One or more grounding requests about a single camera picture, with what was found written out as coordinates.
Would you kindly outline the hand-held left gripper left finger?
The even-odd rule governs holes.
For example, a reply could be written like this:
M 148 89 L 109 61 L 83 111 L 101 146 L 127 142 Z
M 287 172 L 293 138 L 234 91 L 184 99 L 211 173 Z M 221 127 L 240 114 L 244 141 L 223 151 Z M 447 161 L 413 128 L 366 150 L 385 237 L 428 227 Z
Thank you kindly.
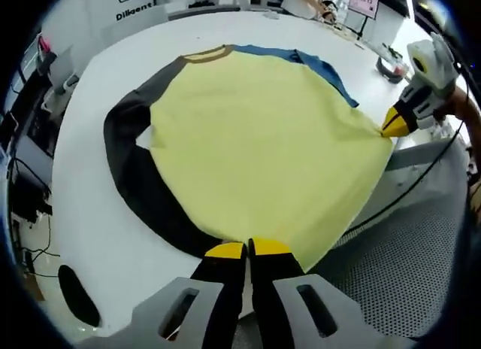
M 132 311 L 131 322 L 82 348 L 230 348 L 243 306 L 247 248 L 219 244 L 189 278 L 175 278 Z

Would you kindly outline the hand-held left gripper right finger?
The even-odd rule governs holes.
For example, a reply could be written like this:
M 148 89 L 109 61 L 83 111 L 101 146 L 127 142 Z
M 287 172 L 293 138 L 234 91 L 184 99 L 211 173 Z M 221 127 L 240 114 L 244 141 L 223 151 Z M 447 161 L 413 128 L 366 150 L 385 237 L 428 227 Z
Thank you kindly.
M 408 338 L 367 324 L 360 305 L 304 273 L 283 243 L 249 241 L 253 310 L 265 348 L 408 348 Z

